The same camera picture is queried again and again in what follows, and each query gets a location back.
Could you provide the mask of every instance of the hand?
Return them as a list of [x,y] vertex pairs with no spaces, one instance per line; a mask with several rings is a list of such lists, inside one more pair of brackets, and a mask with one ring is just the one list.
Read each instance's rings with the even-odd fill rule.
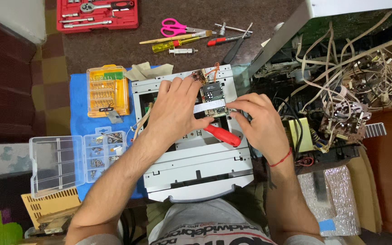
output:
[[231,113],[231,117],[240,124],[251,146],[263,153],[270,165],[278,163],[288,154],[290,145],[284,126],[267,95],[243,95],[227,103],[226,107],[243,110],[252,116],[249,123],[241,113]]
[[145,133],[153,134],[167,149],[191,131],[206,128],[214,118],[196,120],[193,114],[201,86],[200,81],[190,77],[161,81]]

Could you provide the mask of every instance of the person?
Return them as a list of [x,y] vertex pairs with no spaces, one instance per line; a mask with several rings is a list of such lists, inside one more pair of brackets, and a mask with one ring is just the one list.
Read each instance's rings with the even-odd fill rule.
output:
[[[118,220],[137,180],[174,142],[193,130],[207,127],[214,120],[212,117],[195,119],[193,115],[194,101],[201,86],[201,82],[190,77],[161,81],[149,124],[92,186],[68,228],[67,245],[121,244],[117,238]],[[308,209],[294,173],[291,148],[280,116],[270,99],[252,93],[240,96],[226,106],[252,116],[249,122],[239,112],[230,114],[268,164],[280,162],[270,167],[271,182],[276,188],[268,188],[266,193],[265,213],[270,238],[261,227],[219,198],[202,203],[174,204],[152,230],[149,244],[323,244],[319,224]]]

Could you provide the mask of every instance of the brown table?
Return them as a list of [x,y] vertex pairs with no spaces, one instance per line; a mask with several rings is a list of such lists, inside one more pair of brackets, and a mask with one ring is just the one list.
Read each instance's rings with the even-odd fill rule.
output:
[[[68,74],[84,73],[87,69],[105,64],[130,67],[149,61],[151,65],[173,64],[173,72],[190,71],[221,62],[233,43],[207,47],[209,37],[183,48],[195,48],[195,54],[173,56],[167,51],[152,52],[151,44],[140,41],[163,37],[161,21],[175,18],[193,28],[219,31],[214,23],[247,29],[253,22],[250,39],[243,42],[231,64],[252,61],[261,49],[261,43],[273,36],[274,27],[285,22],[294,12],[299,0],[139,0],[139,28],[133,30],[98,29],[91,32],[64,34],[63,44]],[[240,32],[226,31],[226,36]]]

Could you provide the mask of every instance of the yellow plastic case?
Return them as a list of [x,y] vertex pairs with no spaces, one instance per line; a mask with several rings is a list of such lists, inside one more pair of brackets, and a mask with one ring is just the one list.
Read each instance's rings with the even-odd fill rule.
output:
[[113,107],[119,115],[129,115],[128,79],[123,66],[107,64],[87,70],[89,117],[104,117],[100,108]]

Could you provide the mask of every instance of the yellow screwdriver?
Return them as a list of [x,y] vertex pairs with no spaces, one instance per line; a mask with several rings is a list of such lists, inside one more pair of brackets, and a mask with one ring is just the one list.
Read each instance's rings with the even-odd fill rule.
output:
[[160,51],[163,51],[166,49],[178,47],[183,44],[199,40],[200,38],[204,38],[204,37],[192,37],[189,39],[174,40],[174,41],[169,41],[167,43],[155,44],[154,46],[152,46],[152,51],[154,51],[154,53],[157,53],[157,52],[160,52]]

